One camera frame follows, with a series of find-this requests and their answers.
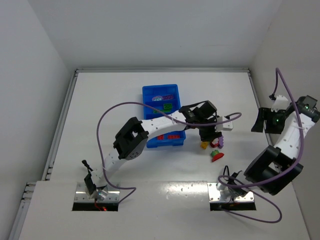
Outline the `purple round lego piece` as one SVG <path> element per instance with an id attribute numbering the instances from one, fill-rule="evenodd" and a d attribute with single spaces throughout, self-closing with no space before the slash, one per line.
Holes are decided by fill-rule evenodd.
<path id="1" fill-rule="evenodd" d="M 162 96 L 160 96 L 160 95 L 158 95 L 158 96 L 154 96 L 153 98 L 152 98 L 152 101 L 153 102 L 156 102 L 156 101 L 162 101 L 163 100 L 163 97 Z"/>

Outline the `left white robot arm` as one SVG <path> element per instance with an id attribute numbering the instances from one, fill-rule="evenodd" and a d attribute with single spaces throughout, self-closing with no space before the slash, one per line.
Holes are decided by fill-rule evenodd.
<path id="1" fill-rule="evenodd" d="M 115 135 L 109 154 L 104 155 L 103 150 L 99 150 L 101 166 L 95 169 L 88 166 L 84 178 L 90 196 L 97 197 L 105 187 L 112 186 L 111 175 L 126 162 L 139 157 L 149 140 L 171 132 L 198 129 L 201 141 L 211 142 L 222 135 L 219 127 L 226 120 L 208 100 L 182 106 L 173 112 L 159 111 L 159 114 L 151 119 L 131 117 Z"/>

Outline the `purple square lego brick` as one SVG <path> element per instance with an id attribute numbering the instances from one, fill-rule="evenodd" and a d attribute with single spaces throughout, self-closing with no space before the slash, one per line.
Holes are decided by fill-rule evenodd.
<path id="1" fill-rule="evenodd" d="M 174 99 L 174 96 L 172 94 L 170 95 L 165 95 L 162 97 L 163 100 L 173 100 Z"/>

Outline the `green sloped lego brick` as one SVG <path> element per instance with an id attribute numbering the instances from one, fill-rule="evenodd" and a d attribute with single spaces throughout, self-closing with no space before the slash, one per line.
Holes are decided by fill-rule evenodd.
<path id="1" fill-rule="evenodd" d="M 173 105 L 171 103 L 164 103 L 163 109 L 164 110 L 171 110 L 173 108 Z"/>

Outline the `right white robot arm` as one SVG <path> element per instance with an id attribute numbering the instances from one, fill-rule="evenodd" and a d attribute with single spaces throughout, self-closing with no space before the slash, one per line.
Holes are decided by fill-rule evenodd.
<path id="1" fill-rule="evenodd" d="M 309 95 L 301 96 L 296 107 L 282 95 L 274 98 L 271 108 L 260 107 L 251 131 L 278 134 L 279 139 L 269 145 L 247 167 L 243 174 L 235 172 L 227 181 L 236 185 L 236 179 L 253 184 L 272 196 L 283 190 L 303 170 L 300 163 L 294 164 L 301 150 L 301 138 L 320 119 L 317 100 Z"/>

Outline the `small red lego brick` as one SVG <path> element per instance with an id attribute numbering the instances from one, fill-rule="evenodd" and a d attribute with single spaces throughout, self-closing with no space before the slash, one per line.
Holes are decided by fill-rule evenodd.
<path id="1" fill-rule="evenodd" d="M 159 135 L 159 136 L 157 136 L 157 140 L 164 140 L 164 135 L 162 134 L 162 135 Z"/>

